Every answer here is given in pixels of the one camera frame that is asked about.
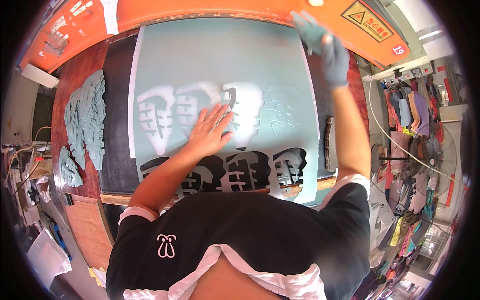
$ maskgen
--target gray glove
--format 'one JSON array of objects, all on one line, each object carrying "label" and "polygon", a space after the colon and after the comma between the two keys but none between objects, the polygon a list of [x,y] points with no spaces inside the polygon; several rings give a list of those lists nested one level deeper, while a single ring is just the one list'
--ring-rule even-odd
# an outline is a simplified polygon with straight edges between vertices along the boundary
[{"label": "gray glove", "polygon": [[350,69],[350,54],[336,37],[329,43],[322,43],[322,68],[330,90],[348,86],[347,73]]},{"label": "gray glove", "polygon": [[322,38],[327,34],[327,30],[319,26],[317,20],[306,11],[302,11],[300,14],[291,12],[290,15],[293,17],[293,23],[301,40],[307,44],[308,55],[312,55],[313,52],[321,55]]}]

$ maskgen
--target number sticker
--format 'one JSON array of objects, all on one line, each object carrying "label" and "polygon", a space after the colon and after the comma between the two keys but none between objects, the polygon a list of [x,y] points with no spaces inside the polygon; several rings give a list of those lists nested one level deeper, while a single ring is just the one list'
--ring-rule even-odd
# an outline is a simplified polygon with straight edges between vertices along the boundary
[{"label": "number sticker", "polygon": [[392,53],[396,54],[396,55],[401,55],[401,54],[405,53],[405,46],[402,46],[402,45],[395,46],[392,49]]}]

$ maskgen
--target hand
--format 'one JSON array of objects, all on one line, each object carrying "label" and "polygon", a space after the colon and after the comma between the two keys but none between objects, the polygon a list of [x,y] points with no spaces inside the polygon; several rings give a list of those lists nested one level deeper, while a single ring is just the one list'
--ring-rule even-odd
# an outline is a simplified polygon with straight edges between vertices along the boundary
[{"label": "hand", "polygon": [[312,55],[313,52],[321,55],[322,38],[327,33],[327,30],[319,26],[317,20],[306,11],[302,11],[300,14],[296,12],[291,12],[290,14],[293,16],[293,23],[295,23],[301,40],[307,44],[308,55]]},{"label": "hand", "polygon": [[202,110],[198,117],[197,124],[190,135],[190,141],[184,147],[184,151],[191,152],[193,156],[199,159],[214,155],[220,151],[233,136],[233,132],[228,132],[222,136],[223,131],[233,119],[233,112],[228,113],[223,120],[220,121],[219,125],[215,129],[213,128],[227,108],[227,104],[222,107],[220,103],[218,103],[208,115],[206,108]]},{"label": "hand", "polygon": [[330,90],[348,86],[347,73],[350,69],[350,54],[336,37],[323,43],[322,68]]}]

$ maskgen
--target warning label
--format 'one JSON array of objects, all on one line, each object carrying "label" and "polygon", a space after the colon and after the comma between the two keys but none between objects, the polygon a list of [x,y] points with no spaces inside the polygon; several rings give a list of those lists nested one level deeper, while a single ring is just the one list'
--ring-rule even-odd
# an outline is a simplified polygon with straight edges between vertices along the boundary
[{"label": "warning label", "polygon": [[359,1],[352,4],[342,17],[349,20],[363,31],[381,43],[391,37],[393,32],[388,29],[384,22],[380,21],[373,12]]}]

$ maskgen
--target white cable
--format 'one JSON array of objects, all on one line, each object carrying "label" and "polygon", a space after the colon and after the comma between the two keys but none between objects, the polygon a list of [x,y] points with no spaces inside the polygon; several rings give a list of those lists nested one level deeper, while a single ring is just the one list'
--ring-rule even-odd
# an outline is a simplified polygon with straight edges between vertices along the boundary
[{"label": "white cable", "polygon": [[415,159],[416,161],[418,161],[419,163],[421,163],[421,164],[424,165],[425,167],[429,168],[429,169],[432,170],[433,172],[436,172],[436,173],[438,173],[438,174],[440,174],[440,175],[443,175],[443,176],[447,177],[447,178],[450,179],[450,180],[453,180],[453,181],[455,181],[455,182],[457,182],[457,183],[459,183],[459,184],[461,184],[461,185],[464,185],[464,184],[461,183],[460,181],[458,181],[458,180],[456,180],[456,179],[454,179],[454,178],[451,178],[451,177],[448,176],[447,174],[444,174],[444,173],[442,173],[442,172],[440,172],[440,171],[437,171],[437,170],[431,168],[430,166],[428,166],[427,164],[423,163],[422,161],[420,161],[418,158],[416,158],[415,156],[413,156],[410,152],[408,152],[408,151],[405,150],[404,148],[400,147],[400,145],[397,144],[397,143],[384,131],[384,129],[380,126],[380,123],[378,122],[377,117],[375,116],[375,113],[373,112],[373,109],[372,109],[372,98],[370,97],[370,95],[371,95],[371,93],[372,93],[372,81],[373,81],[373,76],[372,76],[371,79],[370,79],[370,88],[369,88],[369,90],[368,90],[368,102],[369,102],[369,104],[370,104],[370,109],[372,110],[373,118],[375,119],[375,122],[377,122],[378,127],[379,127],[380,130],[385,134],[385,136],[386,136],[387,138],[389,138],[390,141],[392,141],[392,143],[394,143],[394,144],[395,144],[398,148],[400,148],[403,152],[407,153],[411,158]]},{"label": "white cable", "polygon": [[5,176],[5,186],[8,184],[8,176],[10,175],[10,171],[12,170],[12,164],[13,164],[13,161],[18,157],[18,154],[22,151],[26,151],[26,150],[30,150],[32,149],[34,146],[35,146],[35,143],[36,143],[36,138],[38,137],[38,134],[40,133],[40,131],[44,128],[50,128],[52,129],[51,126],[44,126],[42,128],[40,128],[37,132],[36,132],[36,135],[35,135],[35,140],[33,141],[32,145],[28,148],[23,148],[23,149],[20,149],[18,150],[17,152],[15,152],[10,158],[9,158],[9,167],[8,167],[8,171],[7,171],[7,176]]}]

